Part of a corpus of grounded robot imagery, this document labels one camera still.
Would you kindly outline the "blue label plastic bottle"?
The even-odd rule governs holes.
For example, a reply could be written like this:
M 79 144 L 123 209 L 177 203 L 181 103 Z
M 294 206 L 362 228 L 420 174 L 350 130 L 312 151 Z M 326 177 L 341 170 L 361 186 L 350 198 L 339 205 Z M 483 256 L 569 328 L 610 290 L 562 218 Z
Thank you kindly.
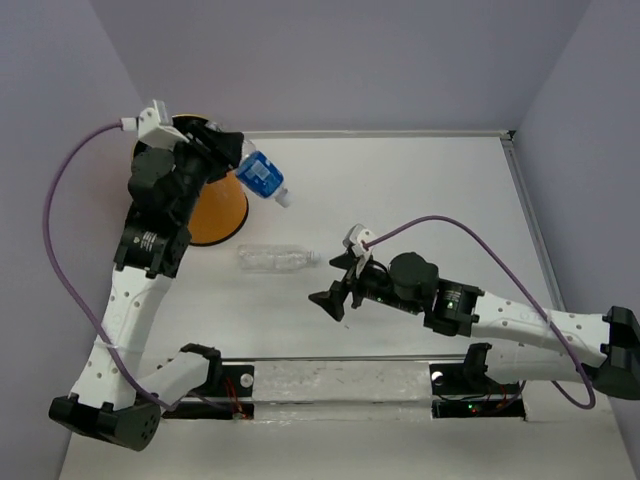
M 245 139 L 236 178 L 262 199 L 273 199 L 283 208 L 292 202 L 291 193 L 280 169 L 256 145 Z

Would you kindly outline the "clear bottle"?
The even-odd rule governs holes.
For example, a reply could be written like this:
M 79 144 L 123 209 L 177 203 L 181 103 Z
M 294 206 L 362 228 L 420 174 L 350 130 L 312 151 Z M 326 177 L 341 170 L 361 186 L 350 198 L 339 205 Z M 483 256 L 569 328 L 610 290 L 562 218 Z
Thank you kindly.
M 315 267 L 320 255 L 292 244 L 244 244 L 236 250 L 241 269 L 251 272 L 280 273 Z

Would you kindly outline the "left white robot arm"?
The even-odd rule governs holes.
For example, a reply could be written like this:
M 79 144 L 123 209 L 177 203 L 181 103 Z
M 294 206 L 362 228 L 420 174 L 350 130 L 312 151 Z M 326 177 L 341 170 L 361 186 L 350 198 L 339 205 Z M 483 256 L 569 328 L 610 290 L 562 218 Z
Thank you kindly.
M 235 386 L 214 347 L 188 343 L 143 379 L 136 377 L 156 313 L 191 243 L 189 221 L 203 188 L 238 167 L 244 136 L 201 120 L 182 130 L 140 131 L 145 149 L 131 162 L 132 203 L 114 256 L 103 317 L 77 303 L 97 338 L 78 380 L 56 397 L 49 418 L 73 433 L 134 451 L 145 449 L 163 413 L 186 396 L 214 404 L 229 419 L 243 417 Z

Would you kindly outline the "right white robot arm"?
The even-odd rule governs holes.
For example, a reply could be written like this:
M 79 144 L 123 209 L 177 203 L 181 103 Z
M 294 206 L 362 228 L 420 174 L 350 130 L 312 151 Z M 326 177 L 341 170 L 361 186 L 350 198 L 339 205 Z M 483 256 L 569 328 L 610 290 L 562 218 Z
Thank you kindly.
M 440 394 L 483 395 L 522 381 L 580 382 L 604 395 L 639 397 L 639 323 L 633 312 L 613 307 L 605 314 L 537 313 L 478 287 L 445 280 L 436 265 L 415 252 L 382 266 L 345 253 L 331 260 L 341 279 L 309 299 L 335 321 L 344 305 L 370 300 L 423 317 L 434 333 L 471 339 L 462 362 L 443 367 Z

